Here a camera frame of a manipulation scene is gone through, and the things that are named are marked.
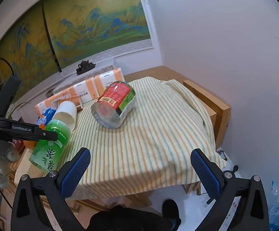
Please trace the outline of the green plastic cup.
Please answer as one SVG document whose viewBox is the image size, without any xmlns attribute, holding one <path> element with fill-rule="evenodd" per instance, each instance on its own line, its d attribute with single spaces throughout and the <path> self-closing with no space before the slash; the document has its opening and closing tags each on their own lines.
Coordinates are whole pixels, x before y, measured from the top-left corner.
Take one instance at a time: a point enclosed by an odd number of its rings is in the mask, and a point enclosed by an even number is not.
<svg viewBox="0 0 279 231">
<path fill-rule="evenodd" d="M 48 173 L 49 171 L 57 170 L 62 151 L 69 142 L 71 130 L 64 122 L 58 119 L 52 119 L 45 130 L 55 132 L 57 140 L 40 140 L 34 148 L 29 161 L 43 172 Z"/>
</svg>

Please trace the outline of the blue label cup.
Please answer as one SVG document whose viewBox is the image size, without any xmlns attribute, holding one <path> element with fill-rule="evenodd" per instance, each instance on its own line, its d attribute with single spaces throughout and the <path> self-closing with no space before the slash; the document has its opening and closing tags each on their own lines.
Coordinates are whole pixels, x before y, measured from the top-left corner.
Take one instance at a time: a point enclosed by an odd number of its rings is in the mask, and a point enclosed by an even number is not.
<svg viewBox="0 0 279 231">
<path fill-rule="evenodd" d="M 53 118 L 54 114 L 55 114 L 56 110 L 52 109 L 51 107 L 46 109 L 42 115 L 38 118 L 36 124 L 37 125 L 44 125 L 46 126 Z"/>
</svg>

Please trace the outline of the white paper cup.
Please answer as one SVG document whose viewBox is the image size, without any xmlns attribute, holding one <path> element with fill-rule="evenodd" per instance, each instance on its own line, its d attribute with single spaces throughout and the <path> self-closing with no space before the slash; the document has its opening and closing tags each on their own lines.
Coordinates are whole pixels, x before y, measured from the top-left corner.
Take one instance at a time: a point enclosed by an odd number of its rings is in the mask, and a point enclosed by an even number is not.
<svg viewBox="0 0 279 231">
<path fill-rule="evenodd" d="M 76 126 L 77 108 L 71 101 L 63 101 L 56 110 L 53 119 L 57 119 L 65 123 L 70 131 Z"/>
</svg>

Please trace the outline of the red green label cup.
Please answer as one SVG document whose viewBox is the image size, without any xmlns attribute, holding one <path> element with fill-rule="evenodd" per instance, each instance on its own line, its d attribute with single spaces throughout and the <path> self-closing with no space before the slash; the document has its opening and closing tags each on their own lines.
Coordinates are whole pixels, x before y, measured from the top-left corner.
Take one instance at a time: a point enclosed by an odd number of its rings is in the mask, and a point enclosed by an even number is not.
<svg viewBox="0 0 279 231">
<path fill-rule="evenodd" d="M 120 127 L 136 102 L 135 90 L 126 82 L 111 83 L 91 106 L 94 119 L 109 129 Z"/>
</svg>

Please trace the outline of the orange tissue pack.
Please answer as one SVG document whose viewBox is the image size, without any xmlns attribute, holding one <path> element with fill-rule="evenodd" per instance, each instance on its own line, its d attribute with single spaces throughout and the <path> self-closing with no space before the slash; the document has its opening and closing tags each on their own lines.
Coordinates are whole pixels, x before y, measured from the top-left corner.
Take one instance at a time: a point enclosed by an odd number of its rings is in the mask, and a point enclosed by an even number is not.
<svg viewBox="0 0 279 231">
<path fill-rule="evenodd" d="M 107 71 L 105 73 L 99 74 L 93 78 L 95 86 L 99 95 L 102 95 L 106 88 L 115 81 L 125 82 L 124 76 L 120 68 Z"/>
<path fill-rule="evenodd" d="M 78 97 L 80 106 L 99 97 L 93 78 L 72 85 L 67 90 L 71 97 Z"/>
<path fill-rule="evenodd" d="M 38 116 L 41 116 L 47 109 L 51 108 L 54 110 L 58 109 L 59 100 L 68 99 L 71 95 L 69 92 L 61 92 L 58 94 L 54 94 L 50 98 L 45 99 L 44 101 L 35 105 L 35 110 Z"/>
</svg>

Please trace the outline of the dark teapot set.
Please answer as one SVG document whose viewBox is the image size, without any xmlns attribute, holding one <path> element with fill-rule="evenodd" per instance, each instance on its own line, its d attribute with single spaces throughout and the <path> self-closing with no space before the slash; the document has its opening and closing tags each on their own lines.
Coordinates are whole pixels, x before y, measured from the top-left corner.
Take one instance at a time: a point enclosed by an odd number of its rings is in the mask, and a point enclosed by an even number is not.
<svg viewBox="0 0 279 231">
<path fill-rule="evenodd" d="M 88 60 L 83 60 L 79 65 L 78 68 L 76 69 L 76 74 L 84 74 L 92 69 L 95 68 L 95 64 L 92 62 L 89 62 Z"/>
</svg>

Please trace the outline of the striped yellow tablecloth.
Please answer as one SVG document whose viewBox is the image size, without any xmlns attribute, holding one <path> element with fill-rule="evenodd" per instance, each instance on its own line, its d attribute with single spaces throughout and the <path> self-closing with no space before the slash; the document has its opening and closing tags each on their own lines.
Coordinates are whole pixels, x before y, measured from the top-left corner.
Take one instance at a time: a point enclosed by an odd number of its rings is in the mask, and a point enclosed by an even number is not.
<svg viewBox="0 0 279 231">
<path fill-rule="evenodd" d="M 80 148 L 90 150 L 90 165 L 72 199 L 99 199 L 144 193 L 198 182 L 191 166 L 194 149 L 220 168 L 227 163 L 216 152 L 213 124 L 200 100 L 176 80 L 152 77 L 130 83 L 135 106 L 117 129 L 94 119 L 91 103 L 77 116 L 75 130 L 59 164 Z"/>
</svg>

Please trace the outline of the green landscape painting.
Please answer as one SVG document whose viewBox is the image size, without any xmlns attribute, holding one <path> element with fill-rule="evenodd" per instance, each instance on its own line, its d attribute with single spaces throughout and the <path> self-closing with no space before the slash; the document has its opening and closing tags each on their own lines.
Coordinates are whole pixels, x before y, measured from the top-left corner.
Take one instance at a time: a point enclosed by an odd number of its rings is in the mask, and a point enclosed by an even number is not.
<svg viewBox="0 0 279 231">
<path fill-rule="evenodd" d="M 40 0 L 0 40 L 0 80 L 15 74 L 15 100 L 25 100 L 83 59 L 96 63 L 152 46 L 140 0 Z"/>
</svg>

